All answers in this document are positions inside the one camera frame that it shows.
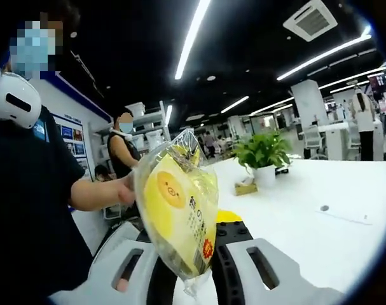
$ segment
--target air conditioner vent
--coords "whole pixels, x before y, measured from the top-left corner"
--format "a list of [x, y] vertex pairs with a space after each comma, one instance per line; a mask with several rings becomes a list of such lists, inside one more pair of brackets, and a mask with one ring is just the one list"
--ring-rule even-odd
[[337, 21], [321, 0], [311, 0], [283, 26], [305, 41], [311, 41], [336, 27]]

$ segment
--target hand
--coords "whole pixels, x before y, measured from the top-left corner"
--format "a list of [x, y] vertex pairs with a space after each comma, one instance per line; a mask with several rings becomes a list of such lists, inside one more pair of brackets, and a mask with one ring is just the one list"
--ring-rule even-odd
[[118, 197], [122, 204], [133, 205], [135, 202], [134, 192], [134, 173], [130, 172], [126, 177], [117, 180], [118, 184]]

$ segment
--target small box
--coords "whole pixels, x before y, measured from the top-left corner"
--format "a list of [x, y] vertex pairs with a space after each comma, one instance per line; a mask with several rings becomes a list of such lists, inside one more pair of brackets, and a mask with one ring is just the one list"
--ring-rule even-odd
[[247, 186], [241, 186], [237, 183], [235, 184], [235, 196], [256, 193], [257, 191], [258, 191], [258, 187], [256, 186], [255, 182]]

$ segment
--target food package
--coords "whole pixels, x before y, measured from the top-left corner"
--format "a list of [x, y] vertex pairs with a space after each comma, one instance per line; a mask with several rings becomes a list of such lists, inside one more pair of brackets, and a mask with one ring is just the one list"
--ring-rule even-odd
[[193, 130], [144, 156], [134, 169], [134, 184], [152, 244], [194, 296], [214, 253], [218, 186]]

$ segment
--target blue face mask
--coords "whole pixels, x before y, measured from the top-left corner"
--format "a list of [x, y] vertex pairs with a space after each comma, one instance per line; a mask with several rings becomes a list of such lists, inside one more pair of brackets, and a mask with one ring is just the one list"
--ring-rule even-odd
[[119, 123], [119, 128], [123, 133], [130, 133], [133, 127], [133, 123]]
[[10, 45], [12, 72], [25, 79], [39, 78], [41, 71], [48, 70], [48, 56], [55, 55], [55, 37], [50, 37], [47, 29], [40, 29], [40, 22], [18, 33]]

